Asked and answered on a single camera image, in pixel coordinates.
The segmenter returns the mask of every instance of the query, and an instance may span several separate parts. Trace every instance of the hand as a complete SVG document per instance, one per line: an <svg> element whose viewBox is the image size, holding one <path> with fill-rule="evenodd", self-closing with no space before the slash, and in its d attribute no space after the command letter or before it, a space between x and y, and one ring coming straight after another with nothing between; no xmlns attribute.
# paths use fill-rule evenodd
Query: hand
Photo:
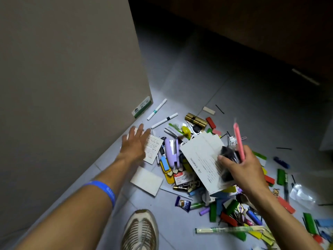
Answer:
<svg viewBox="0 0 333 250"><path fill-rule="evenodd" d="M128 139L127 135L123 135L122 148L120 149L117 159L123 158L130 164L134 164L145 158L146 153L144 152L144 147L146 145L147 138L150 135L150 129L147 129L144 134L142 134L143 130L144 125L140 124L136 134L135 126L132 126Z"/></svg>
<svg viewBox="0 0 333 250"><path fill-rule="evenodd" d="M257 157L248 146L244 146L244 153L245 160L241 164L237 164L222 155L219 155L217 160L230 171L237 185L251 198L263 190L266 191L268 186Z"/></svg>

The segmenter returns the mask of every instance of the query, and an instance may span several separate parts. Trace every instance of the pink pen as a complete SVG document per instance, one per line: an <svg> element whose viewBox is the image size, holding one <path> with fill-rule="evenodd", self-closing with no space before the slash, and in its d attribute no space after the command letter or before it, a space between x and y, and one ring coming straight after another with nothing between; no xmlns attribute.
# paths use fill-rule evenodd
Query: pink pen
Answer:
<svg viewBox="0 0 333 250"><path fill-rule="evenodd" d="M239 126L237 123L233 124L233 130L235 132L235 136L237 139L237 144L238 144L238 152L240 155L240 160L243 162L245 160L245 154L244 154L244 149L243 149L243 144L242 144L242 138L240 136L240 131L239 131Z"/></svg>

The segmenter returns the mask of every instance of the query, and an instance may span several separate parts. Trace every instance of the white sneaker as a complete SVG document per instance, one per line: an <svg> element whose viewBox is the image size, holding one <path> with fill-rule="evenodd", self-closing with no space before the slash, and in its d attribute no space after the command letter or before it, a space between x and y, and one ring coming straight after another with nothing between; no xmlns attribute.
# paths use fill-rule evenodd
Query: white sneaker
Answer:
<svg viewBox="0 0 333 250"><path fill-rule="evenodd" d="M122 250L158 250L159 229L149 210L137 210L125 226Z"/></svg>

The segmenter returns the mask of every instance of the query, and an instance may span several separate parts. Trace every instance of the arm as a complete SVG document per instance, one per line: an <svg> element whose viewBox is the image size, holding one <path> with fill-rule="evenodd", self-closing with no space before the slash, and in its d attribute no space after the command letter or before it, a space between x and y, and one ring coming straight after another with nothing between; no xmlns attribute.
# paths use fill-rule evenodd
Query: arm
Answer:
<svg viewBox="0 0 333 250"><path fill-rule="evenodd" d="M145 157L144 146L150 129L143 124L129 138L123 136L122 148L116 160L95 180L108 185L118 196L128 169ZM93 185L86 185L57 207L18 245L19 249L95 249L112 212L108 195Z"/></svg>
<svg viewBox="0 0 333 250"><path fill-rule="evenodd" d="M319 244L306 231L269 190L261 165L248 146L244 146L245 161L236 164L218 156L218 161L234 177L237 185L244 191L259 213L265 219L278 245L284 250L322 250Z"/></svg>

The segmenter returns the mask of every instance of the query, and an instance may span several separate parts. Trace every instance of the blue silicone bracelet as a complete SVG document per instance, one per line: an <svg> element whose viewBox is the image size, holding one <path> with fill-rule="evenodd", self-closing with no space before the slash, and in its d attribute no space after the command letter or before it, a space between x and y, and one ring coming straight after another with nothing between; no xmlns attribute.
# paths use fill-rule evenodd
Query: blue silicone bracelet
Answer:
<svg viewBox="0 0 333 250"><path fill-rule="evenodd" d="M99 187L102 191L107 193L107 195L111 199L112 207L114 208L114 205L116 204L116 199L117 198L116 198L116 195L113 193L112 189L110 189L110 187L108 185L106 185L105 183L102 183L100 181L91 181L91 182L88 182L85 185L95 185L96 187Z"/></svg>

